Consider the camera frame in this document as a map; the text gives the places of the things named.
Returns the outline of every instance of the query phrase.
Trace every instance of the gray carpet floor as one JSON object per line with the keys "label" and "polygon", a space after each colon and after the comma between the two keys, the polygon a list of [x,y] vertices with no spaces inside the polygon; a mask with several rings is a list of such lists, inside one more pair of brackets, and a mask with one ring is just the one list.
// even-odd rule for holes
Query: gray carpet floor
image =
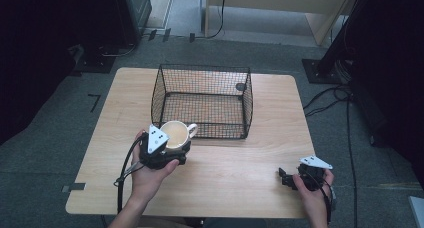
{"label": "gray carpet floor", "polygon": [[[0,147],[0,227],[102,227],[99,216],[66,213],[68,194],[61,189],[75,180],[120,67],[158,68],[162,63],[248,66],[253,73],[292,75],[305,105],[332,86],[309,84],[301,59],[320,59],[325,52],[322,48],[222,40],[189,43],[188,38],[177,37],[162,42],[157,37],[143,39],[132,53],[118,57],[110,74],[67,77],[29,127]],[[89,94],[101,95],[93,112],[96,98]],[[324,95],[311,109],[334,100],[332,94]],[[357,227],[415,227],[408,197],[424,198],[424,192],[409,162],[390,147],[370,146],[358,107],[351,103],[349,110],[354,167],[346,103],[307,118],[316,155],[334,167],[338,204],[331,227],[354,227],[355,220]],[[270,228],[308,227],[304,219],[270,219],[267,223]]]}

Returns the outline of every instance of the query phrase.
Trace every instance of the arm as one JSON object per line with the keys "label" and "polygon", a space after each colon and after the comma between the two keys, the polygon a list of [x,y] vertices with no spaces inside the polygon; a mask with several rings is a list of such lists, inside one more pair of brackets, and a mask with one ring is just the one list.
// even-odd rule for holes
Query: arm
{"label": "arm", "polygon": [[[132,164],[139,161],[139,155],[140,145],[137,144],[132,154]],[[136,227],[141,214],[146,209],[149,201],[156,195],[162,181],[175,170],[178,163],[178,160],[173,160],[161,170],[151,170],[144,167],[132,173],[131,196],[109,227]]]}
{"label": "arm", "polygon": [[[331,185],[334,175],[330,170],[325,170],[325,181]],[[308,216],[309,224],[312,228],[323,228],[327,226],[327,208],[325,206],[324,197],[320,190],[309,191],[299,175],[293,175],[293,181],[299,190],[302,199],[303,208]],[[323,186],[324,192],[330,196],[330,189],[327,185]]]}

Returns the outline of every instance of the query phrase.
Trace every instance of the wire mesh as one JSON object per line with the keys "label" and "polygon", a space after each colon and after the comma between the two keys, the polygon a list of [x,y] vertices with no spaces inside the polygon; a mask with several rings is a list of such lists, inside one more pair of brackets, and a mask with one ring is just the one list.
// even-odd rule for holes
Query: wire mesh
{"label": "wire mesh", "polygon": [[196,138],[244,139],[253,114],[248,67],[160,65],[152,97],[152,123],[196,123]]}

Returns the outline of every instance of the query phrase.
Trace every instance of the white triangular marker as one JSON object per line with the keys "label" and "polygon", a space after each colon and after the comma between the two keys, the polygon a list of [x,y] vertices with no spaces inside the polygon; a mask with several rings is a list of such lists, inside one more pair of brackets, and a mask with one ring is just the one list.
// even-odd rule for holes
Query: white triangular marker
{"label": "white triangular marker", "polygon": [[147,152],[152,154],[161,145],[165,144],[169,140],[169,136],[163,131],[159,130],[153,124],[149,127],[149,143],[147,145]]}
{"label": "white triangular marker", "polygon": [[324,169],[333,169],[333,166],[326,163],[325,161],[321,160],[320,158],[312,155],[305,158],[301,158],[299,160],[302,164],[313,166],[313,167],[319,167]]}

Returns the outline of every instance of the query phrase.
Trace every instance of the white mug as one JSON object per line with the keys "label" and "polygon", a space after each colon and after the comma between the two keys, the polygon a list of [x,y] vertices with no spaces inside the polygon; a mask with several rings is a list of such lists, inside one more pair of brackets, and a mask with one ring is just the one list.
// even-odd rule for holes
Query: white mug
{"label": "white mug", "polygon": [[196,124],[191,124],[188,127],[181,121],[168,121],[160,128],[169,136],[166,148],[179,149],[196,135],[198,127]]}

